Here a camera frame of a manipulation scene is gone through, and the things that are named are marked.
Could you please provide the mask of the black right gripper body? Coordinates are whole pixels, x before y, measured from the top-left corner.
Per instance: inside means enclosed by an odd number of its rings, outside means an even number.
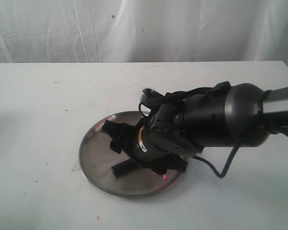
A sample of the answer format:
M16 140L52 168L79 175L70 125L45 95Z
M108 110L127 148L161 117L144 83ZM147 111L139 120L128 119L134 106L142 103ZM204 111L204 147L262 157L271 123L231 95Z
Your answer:
M134 126L125 123L124 127L127 133L124 152L137 163L168 163L173 160L172 153L160 149L157 144L150 139L147 118L140 119Z

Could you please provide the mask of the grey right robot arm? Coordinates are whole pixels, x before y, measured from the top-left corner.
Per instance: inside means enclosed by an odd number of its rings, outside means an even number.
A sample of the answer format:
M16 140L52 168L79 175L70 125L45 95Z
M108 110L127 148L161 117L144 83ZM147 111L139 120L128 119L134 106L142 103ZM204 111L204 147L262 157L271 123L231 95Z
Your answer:
M110 149L128 156L112 166L116 177L137 168L184 173L187 158L202 161L204 148L230 147L223 170L214 170L223 178L240 147L260 146L271 134L288 137L288 87L264 91L225 81L164 95L146 88L139 106L150 111L136 125L107 120L101 129L111 138Z

